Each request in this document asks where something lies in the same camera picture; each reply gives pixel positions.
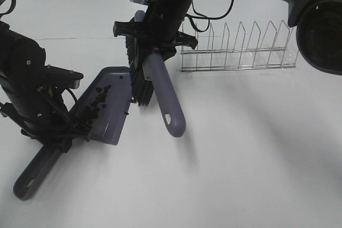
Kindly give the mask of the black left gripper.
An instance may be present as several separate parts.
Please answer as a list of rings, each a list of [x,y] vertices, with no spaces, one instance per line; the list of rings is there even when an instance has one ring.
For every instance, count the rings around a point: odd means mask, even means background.
[[[6,89],[12,99],[10,103],[1,103],[1,115],[15,122],[24,136],[42,143],[44,152],[67,153],[74,138],[88,139],[92,126],[76,117],[77,104],[67,109],[62,97],[65,90],[77,101],[69,88],[53,85],[42,85],[32,95],[16,96]]]

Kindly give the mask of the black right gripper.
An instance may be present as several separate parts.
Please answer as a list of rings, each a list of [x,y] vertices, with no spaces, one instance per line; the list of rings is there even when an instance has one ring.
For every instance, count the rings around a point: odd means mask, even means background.
[[[176,46],[188,46],[195,49],[198,40],[179,31],[189,10],[191,1],[155,1],[150,4],[142,21],[116,21],[113,34],[125,36],[128,47],[135,51],[159,52],[164,61],[177,54]]]

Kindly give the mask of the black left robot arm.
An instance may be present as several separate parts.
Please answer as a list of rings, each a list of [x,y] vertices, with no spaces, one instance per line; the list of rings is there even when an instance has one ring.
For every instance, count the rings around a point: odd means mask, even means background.
[[[83,74],[46,65],[46,51],[33,39],[1,22],[1,88],[9,98],[1,114],[21,133],[44,146],[69,151],[72,140],[90,130],[64,104],[64,91],[77,89]]]

